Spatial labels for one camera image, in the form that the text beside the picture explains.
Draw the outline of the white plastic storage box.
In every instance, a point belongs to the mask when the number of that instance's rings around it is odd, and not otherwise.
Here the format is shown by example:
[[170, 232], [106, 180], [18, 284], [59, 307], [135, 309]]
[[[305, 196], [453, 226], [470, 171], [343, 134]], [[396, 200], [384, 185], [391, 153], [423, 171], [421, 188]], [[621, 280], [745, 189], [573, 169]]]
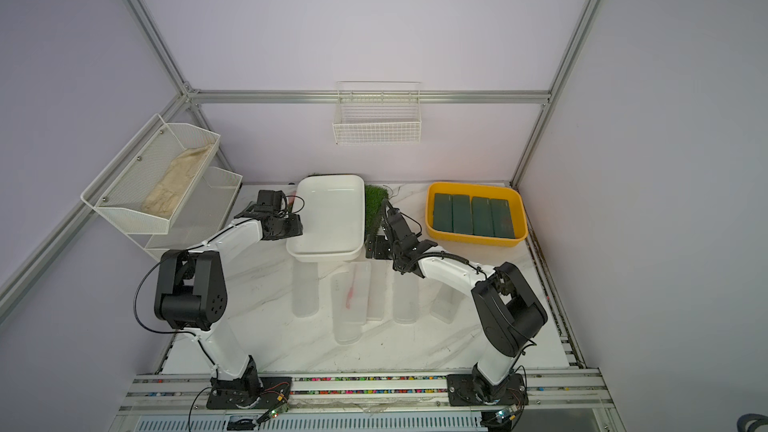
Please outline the white plastic storage box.
[[305, 263], [355, 259], [364, 244], [364, 187], [357, 175], [311, 176], [299, 182], [303, 233], [287, 240], [287, 252]]

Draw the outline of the yellow plastic storage box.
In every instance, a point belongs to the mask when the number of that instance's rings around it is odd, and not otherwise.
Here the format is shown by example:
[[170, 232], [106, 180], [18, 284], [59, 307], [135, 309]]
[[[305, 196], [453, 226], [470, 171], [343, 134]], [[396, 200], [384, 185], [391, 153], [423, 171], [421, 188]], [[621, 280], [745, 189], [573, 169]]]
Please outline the yellow plastic storage box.
[[529, 235], [521, 195], [502, 186], [435, 182], [427, 191], [425, 224], [438, 241], [515, 247]]

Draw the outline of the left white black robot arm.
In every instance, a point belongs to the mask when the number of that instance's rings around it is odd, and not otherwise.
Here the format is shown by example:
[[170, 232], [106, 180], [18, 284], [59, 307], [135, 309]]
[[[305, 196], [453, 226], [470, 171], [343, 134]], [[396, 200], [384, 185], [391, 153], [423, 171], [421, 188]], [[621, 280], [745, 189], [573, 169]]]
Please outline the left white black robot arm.
[[228, 305], [225, 267], [247, 248], [264, 241], [299, 237], [305, 201], [279, 190], [261, 190], [229, 225], [200, 244], [171, 249], [157, 264], [154, 314], [173, 333], [191, 336], [218, 381], [244, 378], [252, 357], [223, 320]]

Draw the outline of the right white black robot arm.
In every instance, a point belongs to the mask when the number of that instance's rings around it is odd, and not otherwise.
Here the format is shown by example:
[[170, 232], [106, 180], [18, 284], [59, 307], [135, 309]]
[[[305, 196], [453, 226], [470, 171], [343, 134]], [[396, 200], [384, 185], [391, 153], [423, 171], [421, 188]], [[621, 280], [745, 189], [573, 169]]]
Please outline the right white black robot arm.
[[431, 279], [469, 297], [487, 346], [473, 381], [487, 390], [507, 382], [513, 367], [548, 322], [544, 306], [518, 266], [482, 265], [422, 239], [415, 220], [384, 199], [366, 237], [366, 256], [388, 260], [401, 275]]

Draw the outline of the clear pencil case with pink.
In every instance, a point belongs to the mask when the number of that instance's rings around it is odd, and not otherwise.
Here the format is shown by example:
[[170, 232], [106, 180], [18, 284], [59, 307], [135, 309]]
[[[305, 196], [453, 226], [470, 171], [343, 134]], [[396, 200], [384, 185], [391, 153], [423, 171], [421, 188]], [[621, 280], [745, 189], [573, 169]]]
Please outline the clear pencil case with pink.
[[344, 323], [363, 325], [367, 321], [370, 277], [370, 262], [361, 261], [350, 264], [348, 287], [342, 308]]

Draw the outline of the green artificial grass mat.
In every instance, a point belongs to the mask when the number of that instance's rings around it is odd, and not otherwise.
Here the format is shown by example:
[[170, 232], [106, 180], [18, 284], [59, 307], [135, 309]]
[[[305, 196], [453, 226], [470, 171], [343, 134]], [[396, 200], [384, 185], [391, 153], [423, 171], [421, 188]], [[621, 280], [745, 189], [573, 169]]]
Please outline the green artificial grass mat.
[[357, 249], [379, 211], [387, 190], [353, 174], [316, 175], [299, 183], [306, 200], [301, 218], [312, 251]]

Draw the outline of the lower white mesh shelf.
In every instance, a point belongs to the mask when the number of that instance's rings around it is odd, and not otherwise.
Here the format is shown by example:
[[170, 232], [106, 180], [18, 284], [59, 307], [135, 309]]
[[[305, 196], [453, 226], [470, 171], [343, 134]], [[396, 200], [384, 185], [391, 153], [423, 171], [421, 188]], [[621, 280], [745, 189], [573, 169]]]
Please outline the lower white mesh shelf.
[[128, 238], [155, 260], [169, 249], [197, 245], [224, 227], [241, 186], [241, 175], [209, 166], [167, 234], [129, 234]]

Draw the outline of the white mesh shelf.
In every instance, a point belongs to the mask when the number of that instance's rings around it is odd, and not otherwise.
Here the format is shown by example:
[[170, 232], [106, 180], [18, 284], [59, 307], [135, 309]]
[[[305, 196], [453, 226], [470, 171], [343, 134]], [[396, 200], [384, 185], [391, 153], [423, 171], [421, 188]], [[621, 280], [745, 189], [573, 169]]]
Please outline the white mesh shelf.
[[[142, 203], [170, 162], [187, 149], [207, 145], [212, 148], [173, 215], [165, 219], [143, 213]], [[167, 234], [219, 145], [220, 135], [215, 132], [155, 115], [81, 193], [81, 201], [123, 234]]]
[[224, 227], [241, 186], [241, 175], [209, 166], [167, 234], [129, 234], [128, 238], [155, 260], [169, 249], [197, 245]]

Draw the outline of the beige cloth in shelf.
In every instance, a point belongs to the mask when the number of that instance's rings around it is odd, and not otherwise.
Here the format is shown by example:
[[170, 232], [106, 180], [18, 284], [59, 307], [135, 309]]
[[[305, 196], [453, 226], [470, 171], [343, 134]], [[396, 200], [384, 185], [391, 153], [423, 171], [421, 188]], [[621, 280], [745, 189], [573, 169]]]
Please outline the beige cloth in shelf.
[[212, 146], [187, 149], [174, 158], [141, 206], [143, 213], [169, 219], [179, 206]]

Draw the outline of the upper white mesh shelf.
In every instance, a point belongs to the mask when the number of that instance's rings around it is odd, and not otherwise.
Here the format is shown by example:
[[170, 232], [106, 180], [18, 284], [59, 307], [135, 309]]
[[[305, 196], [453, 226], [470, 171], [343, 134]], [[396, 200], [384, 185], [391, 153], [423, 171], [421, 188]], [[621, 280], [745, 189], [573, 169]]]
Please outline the upper white mesh shelf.
[[[170, 162], [187, 149], [207, 145], [212, 148], [173, 215], [165, 219], [143, 213], [142, 203]], [[123, 234], [167, 234], [219, 145], [220, 135], [215, 132], [155, 115], [81, 193], [81, 201]]]

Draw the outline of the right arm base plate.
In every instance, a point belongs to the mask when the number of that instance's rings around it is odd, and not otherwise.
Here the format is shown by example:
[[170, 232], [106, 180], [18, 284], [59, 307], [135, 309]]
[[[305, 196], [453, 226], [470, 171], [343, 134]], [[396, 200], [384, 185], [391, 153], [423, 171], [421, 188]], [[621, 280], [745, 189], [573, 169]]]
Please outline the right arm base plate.
[[521, 374], [509, 374], [492, 385], [479, 373], [446, 377], [451, 406], [523, 406], [528, 404], [527, 386]]

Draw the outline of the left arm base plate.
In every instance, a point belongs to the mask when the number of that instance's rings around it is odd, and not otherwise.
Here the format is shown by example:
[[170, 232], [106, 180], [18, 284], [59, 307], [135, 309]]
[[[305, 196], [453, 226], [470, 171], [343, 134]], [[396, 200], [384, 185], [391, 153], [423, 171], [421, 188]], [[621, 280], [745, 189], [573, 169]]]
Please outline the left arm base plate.
[[293, 380], [288, 376], [260, 377], [255, 384], [247, 380], [212, 379], [206, 402], [210, 410], [267, 410], [289, 399]]

